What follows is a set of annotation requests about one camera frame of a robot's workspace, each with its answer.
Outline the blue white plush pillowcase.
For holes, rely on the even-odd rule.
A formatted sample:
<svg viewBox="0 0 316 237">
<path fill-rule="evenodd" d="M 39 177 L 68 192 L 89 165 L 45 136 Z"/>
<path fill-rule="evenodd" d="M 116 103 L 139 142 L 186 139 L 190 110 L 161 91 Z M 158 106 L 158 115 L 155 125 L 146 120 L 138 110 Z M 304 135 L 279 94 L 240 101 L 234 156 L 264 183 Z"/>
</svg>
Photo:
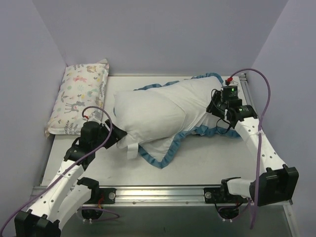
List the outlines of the blue white plush pillowcase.
<svg viewBox="0 0 316 237">
<path fill-rule="evenodd" d="M 211 101 L 211 91 L 213 89 L 219 90 L 223 82 L 220 75 L 210 74 L 200 78 L 176 80 L 164 85 L 155 83 L 135 89 L 161 88 L 160 94 L 175 102 L 186 113 L 182 130 L 174 136 L 169 149 L 161 160 L 147 153 L 142 146 L 139 146 L 137 156 L 141 156 L 152 166 L 163 169 L 172 162 L 180 148 L 181 141 L 188 135 L 197 134 L 211 137 L 224 133 L 224 128 L 216 126 L 218 118 L 206 112 Z"/>
</svg>

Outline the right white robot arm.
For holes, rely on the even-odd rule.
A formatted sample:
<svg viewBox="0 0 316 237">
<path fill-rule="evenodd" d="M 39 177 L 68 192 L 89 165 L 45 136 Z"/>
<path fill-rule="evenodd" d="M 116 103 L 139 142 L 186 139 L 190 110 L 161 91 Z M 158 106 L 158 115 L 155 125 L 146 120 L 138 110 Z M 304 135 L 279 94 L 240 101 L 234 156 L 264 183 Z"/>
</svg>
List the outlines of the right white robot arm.
<svg viewBox="0 0 316 237">
<path fill-rule="evenodd" d="M 236 196 L 241 196 L 250 198 L 257 206 L 291 200 L 299 178 L 298 170 L 288 167 L 276 153 L 253 107 L 242 104 L 237 95 L 237 86 L 212 90 L 206 111 L 228 122 L 230 131 L 238 133 L 256 159 L 255 180 L 240 177 L 222 180 L 220 199 L 230 202 Z"/>
</svg>

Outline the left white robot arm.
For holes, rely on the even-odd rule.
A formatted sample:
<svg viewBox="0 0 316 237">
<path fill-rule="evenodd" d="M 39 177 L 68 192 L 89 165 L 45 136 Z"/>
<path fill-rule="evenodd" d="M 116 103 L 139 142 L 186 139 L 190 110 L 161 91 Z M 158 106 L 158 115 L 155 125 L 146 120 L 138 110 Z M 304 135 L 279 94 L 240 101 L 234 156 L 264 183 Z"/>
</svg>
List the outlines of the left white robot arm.
<svg viewBox="0 0 316 237">
<path fill-rule="evenodd" d="M 112 124 L 85 122 L 47 188 L 26 211 L 20 210 L 15 218 L 18 237 L 59 237 L 71 216 L 86 202 L 101 198 L 99 182 L 83 177 L 100 148 L 108 149 L 127 133 Z"/>
</svg>

